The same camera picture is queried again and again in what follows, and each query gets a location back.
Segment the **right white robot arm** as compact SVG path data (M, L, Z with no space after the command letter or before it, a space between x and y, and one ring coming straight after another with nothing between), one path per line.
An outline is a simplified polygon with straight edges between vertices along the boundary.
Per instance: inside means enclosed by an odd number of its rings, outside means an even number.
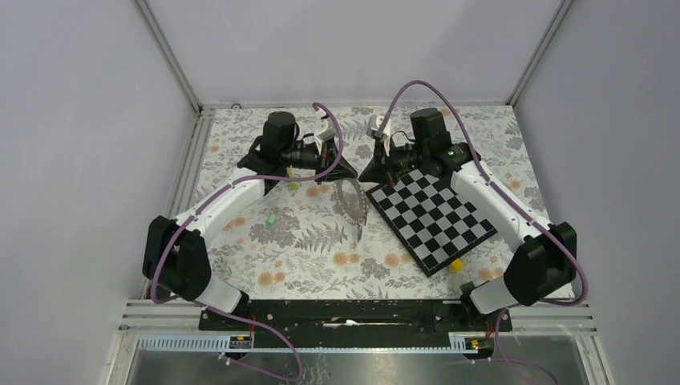
M369 120L366 134L374 154L359 177L361 182L396 184L419 171L447 182L488 220L512 251L500 278L473 287L459 310L470 330L480 330L502 308L531 306L585 275L576 260L577 234L566 222L554 225L532 214L527 205L503 185L481 160L470 140L455 143L443 114L434 107L411 113L414 139L397 146L389 115Z

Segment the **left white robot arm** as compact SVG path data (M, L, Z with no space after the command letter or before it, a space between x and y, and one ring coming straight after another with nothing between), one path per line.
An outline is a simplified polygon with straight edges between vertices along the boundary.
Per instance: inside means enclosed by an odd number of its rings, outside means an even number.
M170 300L181 298L218 311L218 319L231 330L247 323L249 309L242 303L246 293L213 275L208 248L214 238L278 183L294 181L288 168L313 171L309 179L318 184L358 175L342 155L344 139L337 118L321 103L314 103L313 108L320 126L312 142L300 135L292 113L274 111L220 187L173 218L152 220L142 272L150 281L149 295L154 303L163 303L157 293L162 287L170 293Z

